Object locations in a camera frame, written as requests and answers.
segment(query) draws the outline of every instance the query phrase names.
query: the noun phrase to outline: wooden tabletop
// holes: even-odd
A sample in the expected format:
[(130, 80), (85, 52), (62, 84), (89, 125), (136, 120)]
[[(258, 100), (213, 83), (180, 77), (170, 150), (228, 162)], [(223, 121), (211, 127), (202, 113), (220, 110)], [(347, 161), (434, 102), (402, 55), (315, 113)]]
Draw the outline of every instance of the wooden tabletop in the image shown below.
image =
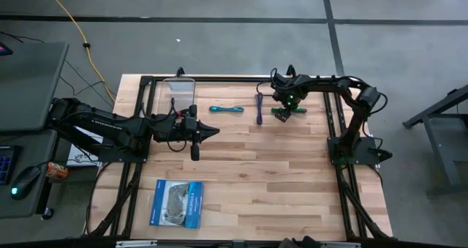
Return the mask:
[[(114, 113), (133, 114), (140, 76), (122, 76)], [(285, 123), (270, 113), (279, 103), (264, 97), (263, 125), (257, 126), (255, 86), (197, 83), (198, 119), (221, 132), (200, 145), (198, 162), (190, 160), (189, 146), (174, 153), (166, 143), (152, 141), (148, 161), (143, 165), (132, 238), (282, 240), (309, 235), (317, 240), (345, 240), (336, 174), (328, 159), (329, 134), (322, 93), (310, 93), (301, 102), (308, 112), (292, 115)], [(268, 85), (260, 90), (264, 94), (272, 92)], [(153, 113), (158, 93), (156, 90)], [(245, 111), (210, 113), (211, 105), (242, 106)], [(351, 109), (344, 104), (344, 117), (349, 121), (351, 116)], [(122, 166), (113, 163), (99, 179), (92, 201), (91, 229), (116, 201)], [(355, 171), (363, 206), (391, 235), (378, 176), (366, 166), (355, 166)], [(157, 179), (204, 182), (200, 229), (149, 226)], [(126, 210), (124, 207), (121, 229)], [(354, 209), (350, 212), (357, 233)]]

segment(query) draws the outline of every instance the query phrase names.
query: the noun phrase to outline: gray desk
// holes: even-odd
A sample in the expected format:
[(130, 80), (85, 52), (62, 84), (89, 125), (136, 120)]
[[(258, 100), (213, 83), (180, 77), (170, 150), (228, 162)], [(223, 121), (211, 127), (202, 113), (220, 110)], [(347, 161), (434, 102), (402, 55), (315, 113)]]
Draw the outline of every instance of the gray desk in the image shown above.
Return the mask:
[[(37, 165), (41, 162), (51, 160), (53, 157), (54, 146), (56, 144), (57, 134), (52, 130), (45, 130), (35, 132), (33, 135), (24, 135), (18, 137), (12, 135), (10, 137), (17, 137), (5, 141), (0, 146), (21, 146), (22, 150), (13, 170), (12, 179), (9, 185), (0, 186), (0, 218), (17, 218), (17, 217), (30, 217), (36, 213), (40, 198), (42, 196), (43, 187), (50, 185), (45, 181), (46, 165), (42, 165), (42, 173), (37, 179), (31, 192), (22, 200), (13, 200), (10, 197), (11, 182), (16, 176), (25, 168)], [(0, 140), (9, 138), (8, 136), (0, 136)]]
[(0, 56), (0, 132), (37, 131), (47, 118), (67, 43), (25, 43)]

